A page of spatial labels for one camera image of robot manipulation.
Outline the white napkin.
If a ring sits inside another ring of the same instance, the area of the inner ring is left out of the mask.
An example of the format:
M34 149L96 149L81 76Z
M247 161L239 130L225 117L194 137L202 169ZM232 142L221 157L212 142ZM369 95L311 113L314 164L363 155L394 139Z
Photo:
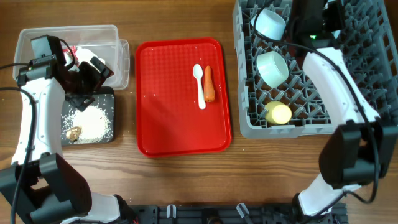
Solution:
M75 63L74 66L72 66L72 68L70 68L70 70L78 72L79 71L78 67L80 66L80 64L82 62L87 62L88 64L93 66L93 64L90 62L90 60L93 57L97 57L103 64L106 63L106 61L104 59L99 58L91 50L84 48L84 47L76 47L76 48L77 48L76 56L78 57L78 62Z

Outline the red snack wrapper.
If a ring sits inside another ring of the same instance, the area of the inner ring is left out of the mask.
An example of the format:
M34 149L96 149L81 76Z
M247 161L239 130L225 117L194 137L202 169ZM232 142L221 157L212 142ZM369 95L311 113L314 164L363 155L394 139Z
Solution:
M78 57L76 56L77 48L75 46L71 46L71 50L68 47L63 48L63 54L65 57L66 64L72 62L73 57L75 58L75 63L78 62Z

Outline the white rice pile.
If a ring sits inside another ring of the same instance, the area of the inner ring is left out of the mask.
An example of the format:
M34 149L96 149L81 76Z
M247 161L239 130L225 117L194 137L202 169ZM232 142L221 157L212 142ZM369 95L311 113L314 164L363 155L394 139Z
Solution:
M110 142L113 139L113 121L106 109L99 106L89 106L84 111L67 109L61 121L62 144L93 144ZM81 134L77 141L70 141L66 138L66 133L74 126L81 127Z

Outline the brown mushroom piece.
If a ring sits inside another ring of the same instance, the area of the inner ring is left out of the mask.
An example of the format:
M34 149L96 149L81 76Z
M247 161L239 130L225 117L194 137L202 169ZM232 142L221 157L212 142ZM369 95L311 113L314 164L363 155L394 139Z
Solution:
M81 127L74 126L70 128L66 133L66 138L70 141L77 141L81 134Z

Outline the white plastic spoon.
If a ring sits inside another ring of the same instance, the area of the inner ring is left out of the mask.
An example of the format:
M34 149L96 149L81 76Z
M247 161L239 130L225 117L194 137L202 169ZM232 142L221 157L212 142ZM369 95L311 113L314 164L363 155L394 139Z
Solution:
M198 106L201 110L206 108L205 97L203 92L203 87L201 83L201 78L203 77L203 70L199 64L193 66L193 76L197 80L197 90L198 90Z

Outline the orange carrot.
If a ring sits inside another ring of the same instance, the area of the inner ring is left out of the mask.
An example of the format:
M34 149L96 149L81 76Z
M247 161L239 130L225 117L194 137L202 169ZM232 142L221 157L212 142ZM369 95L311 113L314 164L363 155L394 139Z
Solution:
M206 102L212 102L215 100L215 89L212 80L212 69L208 65L205 68L205 81L204 81L204 97Z

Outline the green bowl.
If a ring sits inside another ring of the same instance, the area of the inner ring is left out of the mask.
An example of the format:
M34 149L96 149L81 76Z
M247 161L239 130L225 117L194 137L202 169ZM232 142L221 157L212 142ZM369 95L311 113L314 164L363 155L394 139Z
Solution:
M260 76L271 88L277 88L289 77L289 69L284 58L277 52L261 54L256 59Z

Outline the light blue bowl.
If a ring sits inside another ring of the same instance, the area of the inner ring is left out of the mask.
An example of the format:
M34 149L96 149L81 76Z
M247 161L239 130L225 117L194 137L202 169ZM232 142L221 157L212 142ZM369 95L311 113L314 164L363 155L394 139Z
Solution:
M268 9L264 9L257 18L256 30L270 39L281 40L285 27L285 20Z

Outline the yellow cup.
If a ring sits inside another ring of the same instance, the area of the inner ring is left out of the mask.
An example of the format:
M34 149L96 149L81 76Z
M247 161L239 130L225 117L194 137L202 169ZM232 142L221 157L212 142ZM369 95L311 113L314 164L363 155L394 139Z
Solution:
M272 124L286 124L292 118L291 109L282 102L272 101L266 104L266 121Z

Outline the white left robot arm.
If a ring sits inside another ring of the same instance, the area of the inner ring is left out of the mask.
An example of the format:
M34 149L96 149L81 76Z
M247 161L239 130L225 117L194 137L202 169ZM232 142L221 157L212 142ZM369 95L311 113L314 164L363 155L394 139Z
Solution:
M119 195L101 195L62 156L64 102L80 111L113 72L99 58L67 62L67 43L42 35L31 41L34 58L20 64L14 87L22 97L19 143L11 166L1 171L1 194L11 223L138 223Z

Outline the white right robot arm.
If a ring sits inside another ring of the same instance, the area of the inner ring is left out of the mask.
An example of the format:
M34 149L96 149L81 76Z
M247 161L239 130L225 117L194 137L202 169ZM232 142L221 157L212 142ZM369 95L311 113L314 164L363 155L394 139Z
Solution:
M297 195L305 222L331 212L344 196L386 176L397 140L397 125L382 120L365 100L343 60L333 33L344 28L339 1L294 1L289 37L304 57L302 69L315 85L333 125L319 157L320 174Z

